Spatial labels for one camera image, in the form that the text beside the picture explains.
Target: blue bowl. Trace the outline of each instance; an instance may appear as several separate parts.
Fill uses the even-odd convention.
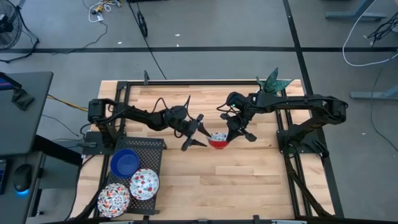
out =
[[[139,157],[131,149],[121,149],[111,160],[111,172],[116,177],[127,178],[132,176],[139,167]]]

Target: floral bowl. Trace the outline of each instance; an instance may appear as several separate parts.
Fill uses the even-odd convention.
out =
[[[159,189],[159,177],[151,169],[139,169],[130,180],[131,195],[138,200],[151,199]]]
[[[97,204],[103,216],[119,217],[130,204],[129,190],[123,184],[109,184],[99,194]]]

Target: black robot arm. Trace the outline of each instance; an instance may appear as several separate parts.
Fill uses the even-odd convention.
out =
[[[340,124],[346,120],[347,103],[332,96],[276,96],[259,93],[251,93],[243,96],[240,93],[229,94],[226,103],[231,109],[225,111],[221,118],[227,120],[227,141],[232,141],[238,136],[245,135],[246,139],[253,142],[255,135],[248,133],[246,127],[256,113],[271,113],[275,110],[312,110],[313,116],[306,122],[293,126],[286,134],[286,144],[300,142],[307,133],[326,124]]]
[[[186,121],[188,111],[184,106],[173,106],[158,112],[147,112],[129,106],[125,103],[117,103],[110,99],[94,99],[89,102],[88,121],[95,124],[102,133],[102,140],[105,147],[114,147],[116,145],[118,133],[111,122],[118,118],[126,118],[146,124],[148,128],[155,131],[162,131],[166,128],[172,128],[175,132],[186,136],[181,150],[186,151],[191,145],[206,146],[205,144],[193,139],[196,130],[210,136],[203,126],[203,115],[200,114],[197,119]],[[113,115],[106,117],[106,109],[113,106]]]

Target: black desk leg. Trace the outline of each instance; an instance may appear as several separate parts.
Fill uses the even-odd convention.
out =
[[[60,159],[75,166],[80,166],[83,159],[81,154],[67,149],[36,134],[33,150],[42,151],[48,156]]]

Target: blue light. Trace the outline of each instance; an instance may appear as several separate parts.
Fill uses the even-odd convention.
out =
[[[17,192],[17,194],[20,195],[20,196],[29,195],[29,189],[27,189],[27,190],[25,190],[25,191],[23,191],[23,192],[18,192],[18,191],[16,191],[16,192]]]

